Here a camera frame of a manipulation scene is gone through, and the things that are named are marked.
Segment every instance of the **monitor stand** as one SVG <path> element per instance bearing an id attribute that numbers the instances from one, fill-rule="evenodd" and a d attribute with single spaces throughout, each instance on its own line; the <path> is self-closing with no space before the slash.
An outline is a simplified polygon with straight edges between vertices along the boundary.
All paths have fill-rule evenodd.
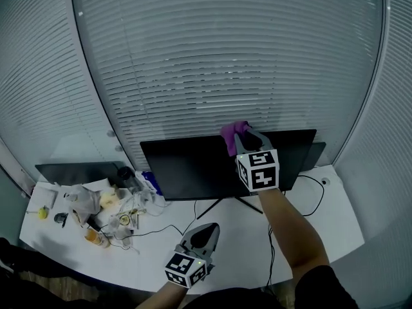
<path id="1" fill-rule="evenodd" d="M 251 209 L 255 210 L 256 212 L 263 214 L 263 212 L 260 209 L 257 209 L 255 206 L 251 205 L 250 203 L 248 203 L 247 201 L 239 198 L 239 197 L 234 197 L 236 200 L 239 200 L 241 203 L 244 203 L 246 206 L 249 206 Z M 221 202 L 224 198 L 220 198 L 218 200 L 216 200 L 213 205 L 211 205 L 206 211 L 204 211 L 203 213 L 201 213 L 196 219 L 200 219 L 203 215 L 205 215 L 207 212 L 209 212 L 213 207 L 215 207 L 217 204 L 219 204 L 219 202 Z"/>

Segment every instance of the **black sleeve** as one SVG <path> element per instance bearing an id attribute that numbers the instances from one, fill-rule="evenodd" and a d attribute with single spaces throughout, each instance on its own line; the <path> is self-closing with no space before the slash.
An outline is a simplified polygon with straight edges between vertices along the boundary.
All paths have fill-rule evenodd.
<path id="1" fill-rule="evenodd" d="M 358 308 L 335 272 L 323 265 L 307 272 L 296 285 L 295 308 Z"/>

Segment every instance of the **forearm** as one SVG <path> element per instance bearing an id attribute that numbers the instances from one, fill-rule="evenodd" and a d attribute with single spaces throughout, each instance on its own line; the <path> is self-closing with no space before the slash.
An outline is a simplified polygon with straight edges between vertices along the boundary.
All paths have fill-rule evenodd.
<path id="1" fill-rule="evenodd" d="M 260 191 L 259 198 L 277 243 L 292 271 L 311 261 L 329 263 L 316 230 L 278 189 Z"/>
<path id="2" fill-rule="evenodd" d="M 167 282 L 157 293 L 140 304 L 138 309 L 177 309 L 186 296 L 187 288 Z"/>

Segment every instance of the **dark floor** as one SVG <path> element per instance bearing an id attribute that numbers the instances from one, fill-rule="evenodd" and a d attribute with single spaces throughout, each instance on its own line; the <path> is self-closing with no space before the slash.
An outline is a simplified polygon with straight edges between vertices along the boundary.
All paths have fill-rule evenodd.
<path id="1" fill-rule="evenodd" d="M 45 278 L 35 275 L 32 272 L 23 272 L 20 274 L 20 277 L 21 279 L 33 281 L 47 288 L 51 293 L 65 301 L 85 299 L 91 302 L 97 302 L 100 297 L 99 301 L 118 304 L 119 299 L 122 299 L 122 302 L 127 299 L 129 305 L 123 307 L 132 308 L 142 303 L 152 294 L 151 292 L 133 290 L 112 284 L 106 284 L 104 290 L 97 290 L 95 287 L 90 287 L 70 277 Z M 295 292 L 291 281 L 272 285 L 272 289 L 280 303 L 286 309 L 294 308 Z M 187 295 L 180 305 L 180 308 L 183 308 L 196 297 L 198 297 L 198 295 Z"/>

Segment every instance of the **white desk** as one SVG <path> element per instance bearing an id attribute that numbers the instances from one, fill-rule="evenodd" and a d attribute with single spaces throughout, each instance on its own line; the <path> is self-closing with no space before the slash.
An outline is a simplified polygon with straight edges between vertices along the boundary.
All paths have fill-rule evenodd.
<path id="1" fill-rule="evenodd" d="M 303 173 L 321 181 L 327 178 L 322 204 L 308 217 L 323 240 L 330 261 L 335 261 L 364 244 L 359 224 L 343 189 L 342 182 L 332 166 L 320 167 Z M 82 274 L 109 283 L 139 290 L 157 291 L 167 280 L 164 260 L 167 253 L 180 242 L 181 236 L 174 228 L 143 237 L 134 237 L 133 246 L 140 251 L 122 250 L 118 247 L 100 248 L 82 237 L 82 229 L 68 217 L 66 226 L 53 221 L 58 212 L 67 212 L 59 193 L 47 220 L 38 220 L 36 214 L 26 215 L 20 239 L 49 258 Z M 298 178 L 286 196 L 302 213 L 313 211 L 322 194 L 319 184 L 307 178 Z M 257 197 L 246 198 L 260 207 Z M 214 201 L 198 201 L 199 215 Z M 29 203 L 28 210 L 37 210 Z M 193 220 L 194 201 L 176 201 L 166 207 L 159 217 L 140 216 L 139 233 L 159 230 L 169 224 L 181 231 Z M 264 215 L 253 211 L 237 200 L 223 200 L 192 227 L 217 222 L 220 238 L 213 263 L 216 265 L 205 281 L 192 288 L 190 294 L 204 294 L 230 287 L 255 288 L 266 285 L 270 264 L 270 247 L 267 236 L 268 222 Z M 276 258 L 273 283 L 292 277 L 290 268 L 274 240 Z"/>

